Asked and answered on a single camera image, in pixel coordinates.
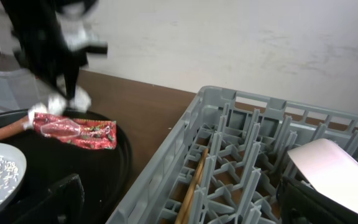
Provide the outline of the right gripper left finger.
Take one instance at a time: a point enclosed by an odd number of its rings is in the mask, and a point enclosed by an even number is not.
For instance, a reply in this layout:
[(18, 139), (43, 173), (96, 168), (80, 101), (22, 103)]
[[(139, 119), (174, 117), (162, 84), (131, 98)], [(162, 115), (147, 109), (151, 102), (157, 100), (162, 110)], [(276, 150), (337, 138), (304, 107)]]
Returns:
[(78, 223), (85, 191), (78, 174), (71, 174), (15, 205), (14, 223)]

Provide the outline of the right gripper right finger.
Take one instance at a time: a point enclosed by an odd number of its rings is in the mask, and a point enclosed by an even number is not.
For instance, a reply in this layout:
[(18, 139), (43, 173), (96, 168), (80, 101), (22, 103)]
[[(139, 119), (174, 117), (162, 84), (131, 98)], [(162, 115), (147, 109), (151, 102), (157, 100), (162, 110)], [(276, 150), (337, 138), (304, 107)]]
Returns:
[(278, 185), (283, 224), (358, 224), (358, 214), (311, 187), (288, 177)]

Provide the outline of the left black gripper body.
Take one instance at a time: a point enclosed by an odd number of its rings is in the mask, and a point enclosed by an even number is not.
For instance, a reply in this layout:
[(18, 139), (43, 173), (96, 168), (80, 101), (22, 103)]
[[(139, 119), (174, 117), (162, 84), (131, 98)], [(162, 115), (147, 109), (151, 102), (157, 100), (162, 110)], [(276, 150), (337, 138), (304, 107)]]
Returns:
[(108, 43), (90, 30), (72, 33), (30, 30), (13, 32), (20, 47), (14, 56), (21, 67), (39, 78), (76, 78), (79, 69), (87, 66), (88, 54), (106, 55)]

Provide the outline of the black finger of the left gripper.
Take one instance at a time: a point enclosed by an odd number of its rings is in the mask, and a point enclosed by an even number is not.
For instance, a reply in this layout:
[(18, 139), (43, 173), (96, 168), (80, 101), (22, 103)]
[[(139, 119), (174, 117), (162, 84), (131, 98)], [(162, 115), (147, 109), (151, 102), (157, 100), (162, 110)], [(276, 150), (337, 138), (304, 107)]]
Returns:
[(75, 97), (78, 75), (79, 75), (78, 67), (68, 67), (63, 71), (63, 76), (65, 79), (65, 87), (66, 87), (65, 98), (67, 100), (72, 100)]

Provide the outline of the white paper napkin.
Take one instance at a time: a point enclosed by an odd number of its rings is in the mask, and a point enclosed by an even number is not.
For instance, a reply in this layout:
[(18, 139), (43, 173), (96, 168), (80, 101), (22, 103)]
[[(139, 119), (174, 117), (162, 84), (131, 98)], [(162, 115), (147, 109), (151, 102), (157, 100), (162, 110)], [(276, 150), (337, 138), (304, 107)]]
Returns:
[(35, 114), (46, 113), (52, 115), (62, 115), (67, 108), (73, 108), (80, 112), (86, 112), (91, 106), (91, 97), (80, 86), (75, 87), (75, 96), (71, 100), (66, 100), (62, 95), (58, 93), (52, 93), (48, 96), (47, 105), (43, 103), (37, 103), (27, 111), (27, 121), (21, 125), (24, 130), (32, 129)]

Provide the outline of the pink white bowl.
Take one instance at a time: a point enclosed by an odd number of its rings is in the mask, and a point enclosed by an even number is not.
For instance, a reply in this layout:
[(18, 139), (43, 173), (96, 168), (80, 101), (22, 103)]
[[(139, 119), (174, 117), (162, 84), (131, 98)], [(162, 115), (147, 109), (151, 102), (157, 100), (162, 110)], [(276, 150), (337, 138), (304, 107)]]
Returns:
[(318, 139), (288, 155), (317, 192), (358, 214), (358, 162), (345, 150)]

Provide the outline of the red snack wrapper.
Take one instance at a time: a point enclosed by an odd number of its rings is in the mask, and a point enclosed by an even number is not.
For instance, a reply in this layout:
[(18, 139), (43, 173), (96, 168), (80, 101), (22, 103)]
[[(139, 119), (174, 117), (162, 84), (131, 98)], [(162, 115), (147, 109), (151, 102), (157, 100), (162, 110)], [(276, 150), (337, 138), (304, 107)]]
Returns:
[(47, 138), (55, 138), (84, 149), (115, 149), (117, 146), (117, 127), (114, 121), (36, 113), (32, 125), (36, 132)]

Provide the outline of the orange carrot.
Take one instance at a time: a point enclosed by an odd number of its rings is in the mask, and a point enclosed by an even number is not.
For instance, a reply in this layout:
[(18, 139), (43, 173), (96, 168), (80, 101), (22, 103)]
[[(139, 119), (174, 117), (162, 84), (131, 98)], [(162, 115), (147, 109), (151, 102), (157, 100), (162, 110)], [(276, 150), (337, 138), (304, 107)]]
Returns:
[(24, 125), (28, 123), (29, 117), (25, 116), (14, 123), (11, 123), (5, 127), (0, 128), (0, 140), (9, 138), (13, 135), (19, 134), (25, 131)]

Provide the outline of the wooden chopstick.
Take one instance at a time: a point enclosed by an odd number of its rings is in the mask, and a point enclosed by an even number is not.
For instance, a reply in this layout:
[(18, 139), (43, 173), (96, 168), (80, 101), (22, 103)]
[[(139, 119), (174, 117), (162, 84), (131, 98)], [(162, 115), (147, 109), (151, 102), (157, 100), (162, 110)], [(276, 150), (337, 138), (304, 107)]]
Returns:
[(184, 214), (184, 217), (182, 218), (181, 224), (188, 224), (188, 222), (189, 222), (190, 213), (191, 213), (191, 207), (192, 207), (192, 204), (193, 204), (193, 199), (194, 199), (194, 194), (195, 194), (194, 193), (195, 187), (201, 183), (201, 179), (202, 179), (202, 174), (198, 177), (198, 179), (196, 181), (196, 184), (193, 187), (193, 190), (190, 192), (191, 193), (190, 201), (188, 202), (188, 205), (186, 207), (185, 214)]
[(208, 156), (208, 151), (209, 149), (205, 149), (203, 151), (203, 154), (201, 156), (201, 159), (198, 163), (198, 166), (196, 168), (196, 171), (195, 171), (195, 174), (193, 176), (193, 179), (189, 185), (189, 188), (186, 192), (186, 195), (185, 195), (185, 198), (181, 204), (181, 207), (180, 207), (180, 210), (178, 212), (178, 215), (177, 215), (177, 219), (175, 220), (175, 224), (181, 224), (182, 222), (182, 218), (184, 217), (184, 214), (185, 214), (185, 210), (186, 210), (186, 207), (188, 205), (188, 202), (190, 201), (190, 197), (191, 197), (191, 191), (193, 190), (193, 187), (195, 186), (196, 184), (196, 181), (198, 179), (198, 177), (202, 174), (203, 175), (203, 167), (204, 167), (204, 163), (205, 163), (205, 160)]

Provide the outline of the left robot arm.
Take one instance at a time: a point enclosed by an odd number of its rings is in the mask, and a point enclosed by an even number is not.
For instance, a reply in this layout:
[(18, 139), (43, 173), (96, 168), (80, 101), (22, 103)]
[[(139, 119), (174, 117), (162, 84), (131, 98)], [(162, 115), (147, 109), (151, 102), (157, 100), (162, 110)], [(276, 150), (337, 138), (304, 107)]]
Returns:
[(14, 51), (19, 65), (71, 100), (75, 97), (79, 69), (88, 54), (106, 55), (108, 44), (87, 30), (64, 34), (57, 14), (81, 19), (97, 0), (3, 0), (20, 48)]

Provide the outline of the clear plastic waste bin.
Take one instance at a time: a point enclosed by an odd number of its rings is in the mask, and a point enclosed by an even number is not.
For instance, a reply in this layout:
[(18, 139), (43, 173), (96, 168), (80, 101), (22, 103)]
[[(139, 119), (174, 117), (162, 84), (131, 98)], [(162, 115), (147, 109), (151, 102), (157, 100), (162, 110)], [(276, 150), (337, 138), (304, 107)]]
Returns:
[(47, 85), (20, 68), (12, 55), (0, 55), (0, 112), (46, 104), (51, 93)]

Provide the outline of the grey dishwasher rack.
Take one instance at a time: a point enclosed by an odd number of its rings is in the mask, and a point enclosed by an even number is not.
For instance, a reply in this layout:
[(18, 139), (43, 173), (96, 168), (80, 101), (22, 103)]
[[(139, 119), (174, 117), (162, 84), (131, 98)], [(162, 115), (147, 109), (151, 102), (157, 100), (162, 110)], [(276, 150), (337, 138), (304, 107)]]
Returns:
[(215, 86), (203, 87), (109, 223), (173, 223), (204, 150), (187, 223), (280, 223), (282, 176), (299, 177), (288, 151), (326, 138), (358, 162), (358, 115)]

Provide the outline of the round black serving tray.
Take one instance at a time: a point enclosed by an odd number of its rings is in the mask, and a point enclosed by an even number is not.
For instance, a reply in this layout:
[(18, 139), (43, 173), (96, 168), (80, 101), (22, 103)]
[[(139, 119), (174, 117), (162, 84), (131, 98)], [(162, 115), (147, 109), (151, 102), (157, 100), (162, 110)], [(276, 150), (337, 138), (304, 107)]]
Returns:
[(115, 149), (83, 149), (33, 130), (7, 138), (4, 143), (22, 151), (27, 169), (18, 193), (0, 211), (0, 223), (14, 223), (17, 203), (71, 174), (80, 176), (85, 191), (78, 223), (106, 223), (131, 173), (132, 149), (121, 128), (117, 128)]

